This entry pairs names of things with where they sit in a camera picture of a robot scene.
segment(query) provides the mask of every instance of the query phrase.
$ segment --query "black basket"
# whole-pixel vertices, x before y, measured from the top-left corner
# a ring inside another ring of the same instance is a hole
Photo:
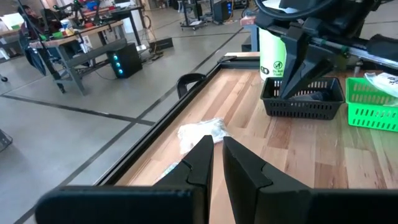
[[[283,100],[279,98],[282,78],[266,79],[261,99],[269,116],[285,116],[291,118],[327,119],[335,117],[338,108],[345,102],[344,93],[337,78],[319,78],[307,88],[295,94],[306,95],[316,91],[327,91],[328,101]]]

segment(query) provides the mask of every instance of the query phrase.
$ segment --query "green basket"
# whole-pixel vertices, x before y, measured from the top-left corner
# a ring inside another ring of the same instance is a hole
[[[398,107],[383,106],[397,99],[373,87],[365,78],[346,79],[348,124],[398,131]]]

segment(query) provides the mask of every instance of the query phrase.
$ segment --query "concrete floor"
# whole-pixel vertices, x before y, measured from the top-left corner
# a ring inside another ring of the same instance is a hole
[[[362,36],[398,38],[397,9],[395,1],[369,15]],[[86,96],[73,85],[61,94],[52,77],[41,76],[23,57],[0,64],[9,78],[0,83],[0,128],[14,138],[0,152],[0,223],[32,223],[37,199],[56,186],[94,184],[178,100],[173,87],[181,75],[206,73],[226,52],[239,52],[249,37],[246,30],[235,35],[238,22],[182,31],[177,11],[147,15],[156,38],[173,37],[174,48],[127,80],[88,75]],[[110,67],[98,73],[113,78]]]

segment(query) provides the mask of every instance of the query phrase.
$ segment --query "black computer tower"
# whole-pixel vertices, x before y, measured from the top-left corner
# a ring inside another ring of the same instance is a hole
[[[213,5],[213,20],[222,23],[231,17],[232,2],[221,0]]]
[[[142,69],[141,59],[135,43],[122,49],[107,53],[111,66],[117,78],[129,78]]]

